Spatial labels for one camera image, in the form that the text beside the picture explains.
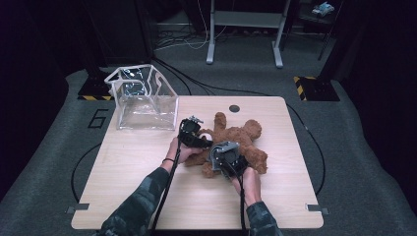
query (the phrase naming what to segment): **wire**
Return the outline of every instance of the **wire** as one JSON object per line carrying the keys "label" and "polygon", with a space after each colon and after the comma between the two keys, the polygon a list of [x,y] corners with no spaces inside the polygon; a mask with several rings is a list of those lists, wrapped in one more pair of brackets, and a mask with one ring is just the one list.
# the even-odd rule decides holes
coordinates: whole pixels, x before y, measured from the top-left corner
{"label": "wire", "polygon": [[323,175],[322,175],[322,181],[321,184],[319,186],[319,189],[315,192],[316,196],[319,195],[320,191],[323,188],[323,185],[325,184],[325,180],[326,180],[326,162],[325,162],[325,156],[323,155],[322,149],[320,148],[319,144],[317,143],[316,139],[314,138],[313,134],[310,132],[309,128],[304,124],[303,120],[301,119],[300,115],[297,113],[297,111],[295,111],[295,109],[290,106],[288,103],[286,104],[294,113],[295,115],[298,117],[298,119],[300,120],[300,123],[304,126],[304,129],[306,129],[307,133],[310,135],[310,137],[312,138],[313,142],[316,144],[317,149],[320,152],[320,156],[322,158],[322,166],[323,166]]}
{"label": "wire", "polygon": [[[235,2],[236,2],[236,0],[233,0],[233,3],[232,3],[232,10],[231,10],[231,12],[234,12],[234,4],[235,4]],[[222,30],[221,30],[221,32],[214,38],[214,39],[217,39],[218,37],[220,37],[221,36],[221,34],[224,32],[224,30],[226,30],[226,28],[227,28],[227,26],[225,26]]]}
{"label": "wire", "polygon": [[77,161],[77,164],[74,166],[73,173],[71,174],[71,189],[73,191],[73,195],[74,195],[74,198],[76,199],[77,204],[80,202],[80,198],[77,196],[76,188],[74,187],[74,176],[75,176],[76,170],[77,170],[80,162],[84,159],[84,157],[86,157],[92,150],[94,150],[95,148],[97,148],[99,146],[101,146],[101,143],[99,143],[98,145],[96,145],[96,146],[90,148],[88,151],[86,151],[83,154],[83,156],[79,159],[79,161]]}
{"label": "wire", "polygon": [[[167,31],[166,36],[163,37],[158,43],[155,44],[157,46],[155,51],[165,49],[165,48],[168,48],[168,47],[173,47],[173,46],[192,45],[192,44],[201,44],[202,43],[202,42],[188,42],[188,40],[198,38],[198,36],[193,34],[193,33],[187,33],[186,35],[182,35],[182,36],[171,36],[170,34],[173,34],[173,33],[174,33],[174,31]],[[187,43],[173,44],[174,42],[177,42],[177,41],[186,41]]]}
{"label": "wire", "polygon": [[[156,57],[153,57],[153,59],[154,59],[155,61],[157,61],[157,62],[161,62],[161,63],[163,63],[165,66],[167,66],[167,67],[171,68],[173,71],[175,71],[175,72],[177,72],[177,73],[181,74],[182,76],[184,76],[185,78],[187,78],[189,81],[191,81],[192,83],[195,83],[196,85],[199,85],[200,87],[208,87],[208,88],[211,88],[211,89],[219,89],[219,90],[227,90],[227,91],[239,91],[239,92],[247,92],[247,93],[259,94],[259,95],[264,95],[264,96],[271,96],[270,94],[266,94],[266,93],[259,92],[259,91],[253,91],[253,90],[241,90],[241,89],[233,89],[233,88],[219,88],[219,87],[210,86],[210,85],[207,85],[207,84],[201,83],[201,82],[199,82],[199,81],[196,81],[195,79],[191,78],[190,76],[186,75],[185,73],[181,72],[180,70],[176,69],[175,67],[168,65],[167,63],[163,62],[162,60],[160,60],[160,59],[158,59],[158,58],[156,58]],[[322,166],[323,166],[323,175],[322,175],[321,184],[320,184],[320,186],[319,186],[318,190],[317,190],[317,191],[315,191],[315,195],[316,195],[316,196],[318,196],[318,195],[319,195],[319,193],[321,192],[321,190],[322,190],[322,188],[323,188],[323,186],[324,186],[324,184],[325,184],[325,180],[326,180],[326,172],[327,172],[327,169],[326,169],[326,161],[325,161],[325,157],[324,157],[324,155],[323,155],[323,152],[322,152],[322,149],[320,148],[319,143],[318,143],[318,142],[317,142],[317,140],[314,138],[314,136],[313,136],[313,134],[310,132],[309,128],[308,128],[308,127],[304,124],[304,121],[301,119],[301,117],[300,117],[300,115],[297,113],[297,111],[296,111],[296,110],[295,110],[295,109],[294,109],[291,105],[289,105],[288,103],[285,103],[285,104],[286,104],[286,106],[288,106],[288,107],[289,107],[289,108],[290,108],[290,109],[291,109],[291,110],[295,113],[295,115],[296,115],[296,116],[297,116],[297,118],[299,119],[300,123],[304,126],[304,128],[305,128],[305,129],[306,129],[306,131],[307,131],[307,133],[310,135],[310,137],[312,138],[313,142],[315,143],[315,145],[316,145],[317,149],[318,149],[318,150],[319,150],[319,152],[320,152],[320,156],[321,156],[321,160],[322,160]]]}
{"label": "wire", "polygon": [[[166,62],[164,62],[164,61],[162,61],[162,60],[160,60],[160,59],[158,59],[158,58],[156,58],[155,56],[153,56],[152,57],[152,60],[153,61],[155,61],[155,62],[157,62],[159,65],[161,65],[161,66],[163,66],[164,68],[166,68],[169,72],[171,72],[173,75],[175,75],[178,79],[180,79],[183,83],[184,83],[184,85],[187,87],[187,89],[188,89],[188,91],[189,91],[189,94],[191,95],[191,91],[190,91],[190,88],[187,86],[187,84],[174,72],[174,71],[176,71],[176,72],[178,72],[179,73],[179,71],[177,70],[177,69],[175,69],[174,67],[172,67],[172,66],[170,66],[170,65],[168,65]],[[211,92],[212,94],[214,94],[214,92],[212,92],[211,90],[209,90],[208,88],[204,88],[204,86],[202,86],[202,85],[199,85],[199,84],[196,84],[196,85],[198,85],[199,87],[201,87],[203,90],[205,90],[206,91],[206,93],[207,93],[207,95],[209,95],[209,93]]]}
{"label": "wire", "polygon": [[185,83],[183,79],[181,79],[177,74],[175,74],[169,67],[166,67],[163,63],[159,62],[158,60],[154,60],[154,61],[157,62],[159,65],[163,66],[169,72],[171,72],[176,78],[178,78],[178,80],[180,80],[184,84],[184,86],[187,88],[188,94],[192,95],[190,87],[188,87],[187,83]]}
{"label": "wire", "polygon": [[245,189],[243,188],[243,173],[239,176],[236,170],[231,166],[228,161],[225,161],[230,169],[233,170],[233,174],[236,176],[240,185],[240,224],[242,225],[242,235],[246,236],[246,223],[245,223]]}
{"label": "wire", "polygon": [[157,211],[156,211],[155,218],[153,219],[152,229],[150,231],[151,235],[154,235],[156,225],[157,225],[157,222],[159,220],[160,213],[162,211],[163,205],[165,204],[166,197],[168,196],[169,188],[171,187],[172,179],[174,178],[175,170],[178,166],[178,159],[179,159],[179,156],[180,156],[180,153],[181,153],[180,146],[181,146],[181,140],[178,139],[178,146],[177,146],[177,151],[175,153],[174,164],[172,165],[172,169],[171,169],[171,172],[169,174],[169,179],[168,179],[168,183],[166,184],[166,187],[165,187],[165,192],[163,193],[162,199],[161,199],[160,204],[159,204],[159,206],[157,208]]}
{"label": "wire", "polygon": [[201,5],[200,5],[200,0],[198,0],[197,3],[198,3],[198,6],[199,6],[200,16],[202,17],[202,20],[203,20],[203,23],[204,23],[204,26],[205,26],[205,32],[206,32],[205,40],[204,41],[201,41],[201,42],[189,42],[189,38],[188,37],[173,37],[173,38],[175,38],[175,40],[168,40],[168,41],[175,42],[175,41],[177,41],[177,39],[180,39],[181,41],[185,41],[185,43],[171,44],[171,45],[167,45],[167,46],[160,46],[159,45],[160,47],[156,48],[155,51],[161,50],[161,49],[165,49],[165,48],[168,48],[168,47],[182,46],[182,45],[188,45],[191,48],[197,50],[197,49],[202,48],[204,45],[206,45],[206,43],[208,42],[208,39],[209,39],[209,32],[208,32],[206,20],[205,20],[205,18],[203,16],[202,8],[201,8]]}
{"label": "wire", "polygon": [[[189,32],[183,32],[183,29],[185,27],[186,26],[182,27],[179,30],[160,30],[158,32],[158,37],[160,37],[160,40],[156,42],[155,45],[161,47],[175,41],[183,41],[185,38],[196,38],[196,35],[191,33],[190,25],[188,24]],[[174,32],[180,32],[185,34],[181,36],[174,36]]]}

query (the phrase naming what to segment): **camouflage sleeve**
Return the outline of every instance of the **camouflage sleeve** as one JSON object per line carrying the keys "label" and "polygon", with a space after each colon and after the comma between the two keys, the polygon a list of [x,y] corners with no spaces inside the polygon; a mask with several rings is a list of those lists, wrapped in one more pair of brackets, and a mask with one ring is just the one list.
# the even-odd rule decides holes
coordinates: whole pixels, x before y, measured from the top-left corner
{"label": "camouflage sleeve", "polygon": [[165,169],[155,169],[102,223],[101,229],[94,235],[146,235],[150,218],[156,211],[168,179],[169,173]]}
{"label": "camouflage sleeve", "polygon": [[273,218],[264,202],[250,205],[246,209],[246,213],[251,224],[251,236],[283,236],[275,218]]}

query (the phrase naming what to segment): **teddy bear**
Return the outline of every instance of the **teddy bear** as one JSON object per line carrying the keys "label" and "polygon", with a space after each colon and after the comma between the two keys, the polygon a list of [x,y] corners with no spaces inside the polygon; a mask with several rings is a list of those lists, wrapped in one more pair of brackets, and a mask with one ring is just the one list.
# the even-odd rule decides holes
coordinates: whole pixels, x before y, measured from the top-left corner
{"label": "teddy bear", "polygon": [[[217,112],[214,116],[214,129],[201,129],[198,135],[201,135],[201,139],[212,140],[214,145],[226,141],[238,143],[238,151],[245,156],[249,166],[256,169],[260,174],[267,173],[268,155],[253,144],[253,141],[261,136],[261,124],[251,119],[246,121],[243,127],[226,128],[226,125],[226,115],[223,112]],[[212,170],[212,164],[208,161],[208,157],[209,148],[204,149],[201,153],[191,155],[185,161],[185,165],[202,165],[203,175],[212,178],[220,171]]]}

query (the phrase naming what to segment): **human arm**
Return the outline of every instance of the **human arm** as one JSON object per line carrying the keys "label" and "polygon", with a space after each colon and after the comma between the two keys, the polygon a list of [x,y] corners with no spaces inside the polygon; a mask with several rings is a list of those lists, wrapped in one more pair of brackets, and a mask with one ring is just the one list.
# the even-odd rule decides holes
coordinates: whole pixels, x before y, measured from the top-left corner
{"label": "human arm", "polygon": [[[248,167],[242,176],[242,180],[251,235],[282,235],[275,218],[270,213],[267,205],[262,201],[261,178],[258,172],[252,167]],[[241,187],[238,179],[232,178],[231,181],[237,193],[240,194]]]}
{"label": "human arm", "polygon": [[[148,232],[150,218],[168,182],[178,144],[177,138],[171,141],[169,150],[159,167],[153,170],[135,192],[102,223],[96,236],[145,235]],[[200,148],[190,148],[183,144],[180,145],[180,149],[179,164],[184,162],[189,155],[202,151]]]}

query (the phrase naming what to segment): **shelf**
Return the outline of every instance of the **shelf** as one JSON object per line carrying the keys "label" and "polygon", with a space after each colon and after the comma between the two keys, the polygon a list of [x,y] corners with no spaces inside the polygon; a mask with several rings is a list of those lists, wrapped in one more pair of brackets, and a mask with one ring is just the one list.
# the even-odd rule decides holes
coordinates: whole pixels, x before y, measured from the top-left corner
{"label": "shelf", "polygon": [[279,28],[282,14],[256,12],[215,11],[214,24],[217,26]]}

